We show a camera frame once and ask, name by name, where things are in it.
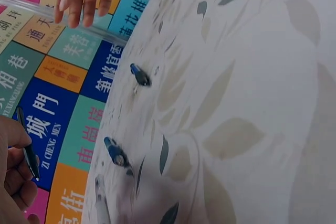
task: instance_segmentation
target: transparent plastic sheet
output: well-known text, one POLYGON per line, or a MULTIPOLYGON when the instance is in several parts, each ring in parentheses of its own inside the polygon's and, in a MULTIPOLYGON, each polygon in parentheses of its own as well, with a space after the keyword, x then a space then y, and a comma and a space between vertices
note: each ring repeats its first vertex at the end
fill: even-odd
MULTIPOLYGON (((42 16, 48 19, 54 19, 54 9, 47 6, 40 6, 36 3, 32 3, 26 0, 0 0, 0 6, 14 6, 16 8, 21 8, 24 10, 28 10, 38 16, 42 16)), ((62 23, 64 25, 68 24, 68 16, 64 15, 62 23)), ((96 27, 92 25, 90 27, 83 27, 82 23, 80 22, 79 26, 76 28, 77 30, 86 33, 88 35, 95 36, 99 39, 105 40, 107 42, 114 43, 116 45, 120 45, 124 47, 127 43, 126 39, 121 38, 120 36, 114 35, 113 33, 96 27)))

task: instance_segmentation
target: pen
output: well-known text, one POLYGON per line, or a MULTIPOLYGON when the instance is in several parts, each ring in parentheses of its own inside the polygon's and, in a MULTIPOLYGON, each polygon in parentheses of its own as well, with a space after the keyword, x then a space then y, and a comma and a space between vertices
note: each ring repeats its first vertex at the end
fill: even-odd
MULTIPOLYGON (((25 122, 25 117, 23 115, 23 109, 21 107, 17 107, 16 115, 18 122, 23 126, 25 131, 27 132, 27 126, 25 122)), ((36 160, 36 155, 33 151, 33 144, 29 144, 28 146, 24 147, 23 152, 25 154, 25 160, 29 167, 30 172, 32 173, 33 177, 39 181, 40 179, 40 172, 38 170, 38 164, 36 160)))

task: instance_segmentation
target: colorful game board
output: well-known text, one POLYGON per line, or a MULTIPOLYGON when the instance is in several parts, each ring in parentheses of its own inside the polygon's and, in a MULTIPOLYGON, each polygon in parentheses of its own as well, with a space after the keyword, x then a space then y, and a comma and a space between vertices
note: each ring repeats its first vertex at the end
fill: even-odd
MULTIPOLYGON (((53 7, 55 0, 28 0, 53 7)), ((148 0, 113 0, 94 24, 129 37, 148 0)), ((94 144, 123 48, 16 7, 0 10, 0 114, 19 104, 40 158, 26 215, 78 224, 94 144)))

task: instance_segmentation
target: orange square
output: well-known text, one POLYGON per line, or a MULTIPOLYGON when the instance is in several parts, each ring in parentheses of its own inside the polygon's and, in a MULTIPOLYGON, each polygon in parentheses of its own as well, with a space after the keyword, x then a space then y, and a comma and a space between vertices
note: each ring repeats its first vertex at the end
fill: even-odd
POLYGON ((64 28, 64 25, 55 24, 51 19, 33 16, 14 41, 46 54, 64 28))
POLYGON ((81 223, 88 172, 57 164, 50 191, 46 223, 81 223))
MULTIPOLYGON (((100 0, 97 0, 96 8, 99 7, 99 2, 100 2, 100 0)), ((110 10, 109 10, 109 14, 112 14, 112 15, 114 14, 114 12, 117 9, 117 6, 118 6, 119 2, 120 2, 120 0, 112 0, 112 4, 111 4, 110 10)))
POLYGON ((87 70, 76 67, 64 61, 45 56, 35 73, 35 77, 79 93, 87 70))

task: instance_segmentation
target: green square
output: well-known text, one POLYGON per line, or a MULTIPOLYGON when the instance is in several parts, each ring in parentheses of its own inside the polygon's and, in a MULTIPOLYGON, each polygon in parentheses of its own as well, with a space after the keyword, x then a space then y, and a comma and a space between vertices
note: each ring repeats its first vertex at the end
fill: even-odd
POLYGON ((78 97, 58 162, 89 171, 90 163, 82 160, 81 151, 93 153, 104 106, 100 101, 82 95, 78 97))
POLYGON ((12 117, 44 55, 11 41, 0 55, 0 114, 12 117))
POLYGON ((100 42, 96 37, 66 27, 49 51, 49 55, 89 69, 100 42))

